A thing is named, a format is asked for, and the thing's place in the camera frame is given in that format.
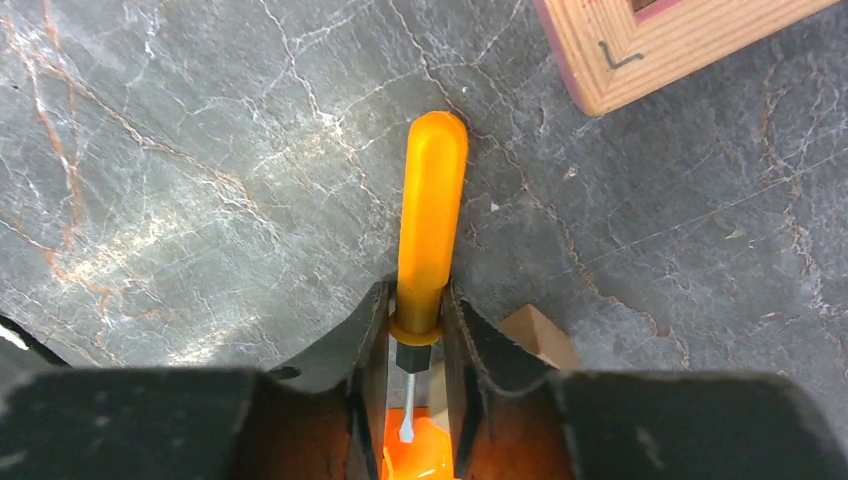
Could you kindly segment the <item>orange handled screwdriver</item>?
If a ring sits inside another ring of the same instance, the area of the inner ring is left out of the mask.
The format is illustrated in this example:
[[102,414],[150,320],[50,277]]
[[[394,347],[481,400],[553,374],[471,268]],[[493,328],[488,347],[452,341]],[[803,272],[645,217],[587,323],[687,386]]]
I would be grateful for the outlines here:
[[396,363],[407,374],[398,437],[415,437],[416,375],[429,368],[441,337],[441,298],[448,284],[469,151],[464,123],[428,112],[409,130],[400,221],[395,312]]

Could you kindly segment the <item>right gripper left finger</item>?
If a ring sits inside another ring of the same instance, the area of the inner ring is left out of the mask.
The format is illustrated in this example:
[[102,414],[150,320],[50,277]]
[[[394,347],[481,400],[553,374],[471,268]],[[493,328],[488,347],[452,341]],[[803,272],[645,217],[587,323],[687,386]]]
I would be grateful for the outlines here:
[[391,285],[271,370],[286,392],[279,456],[297,479],[377,479],[383,461]]

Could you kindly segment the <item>pink wooden photo frame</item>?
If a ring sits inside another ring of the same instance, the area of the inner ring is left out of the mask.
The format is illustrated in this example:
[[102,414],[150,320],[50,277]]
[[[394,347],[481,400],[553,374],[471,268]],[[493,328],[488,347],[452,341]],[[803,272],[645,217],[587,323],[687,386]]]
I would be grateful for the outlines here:
[[537,1],[566,89],[593,117],[832,6],[831,0]]

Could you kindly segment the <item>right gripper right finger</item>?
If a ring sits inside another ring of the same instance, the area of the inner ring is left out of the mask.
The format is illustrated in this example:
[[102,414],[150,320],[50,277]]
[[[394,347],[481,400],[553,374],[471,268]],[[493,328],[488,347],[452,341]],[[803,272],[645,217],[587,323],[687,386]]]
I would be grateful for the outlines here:
[[563,477],[551,367],[484,319],[454,284],[444,291],[442,313],[455,477]]

